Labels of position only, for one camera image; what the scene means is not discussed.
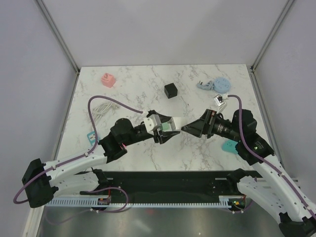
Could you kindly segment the green plug adapter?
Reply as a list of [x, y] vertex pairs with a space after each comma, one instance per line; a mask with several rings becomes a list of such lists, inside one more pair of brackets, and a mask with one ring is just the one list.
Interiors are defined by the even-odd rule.
[[161, 126], [160, 126], [160, 129], [162, 131], [171, 131], [172, 130], [171, 125], [170, 125], [169, 122], [162, 123]]

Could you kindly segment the blue round power strip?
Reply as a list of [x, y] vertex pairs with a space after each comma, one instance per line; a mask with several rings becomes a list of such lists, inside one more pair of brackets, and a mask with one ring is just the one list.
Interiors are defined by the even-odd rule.
[[220, 94], [225, 94], [231, 89], [230, 81], [223, 77], [216, 78], [213, 85], [214, 90]]

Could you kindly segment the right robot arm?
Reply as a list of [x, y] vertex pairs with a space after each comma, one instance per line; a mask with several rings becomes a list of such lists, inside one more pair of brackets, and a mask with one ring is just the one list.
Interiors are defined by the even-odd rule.
[[266, 191], [242, 169], [230, 174], [227, 191], [246, 195], [277, 222], [285, 237], [311, 237], [316, 233], [316, 205], [306, 197], [282, 167], [271, 146], [256, 132], [257, 121], [249, 110], [238, 109], [232, 121], [206, 110], [182, 131], [195, 137], [218, 135], [236, 141], [237, 154], [270, 185]]

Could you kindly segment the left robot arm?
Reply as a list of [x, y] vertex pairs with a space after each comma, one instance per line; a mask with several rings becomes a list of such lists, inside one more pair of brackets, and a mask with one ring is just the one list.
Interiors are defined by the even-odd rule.
[[92, 150], [73, 158], [43, 163], [39, 158], [30, 162], [22, 177], [27, 202], [31, 208], [41, 207], [62, 191], [67, 178], [73, 178], [86, 168], [110, 163], [127, 153], [126, 147], [153, 139], [163, 144], [180, 133], [187, 120], [184, 117], [163, 116], [150, 111], [140, 125], [133, 126], [127, 118], [118, 119], [109, 134], [99, 140], [104, 150], [102, 156]]

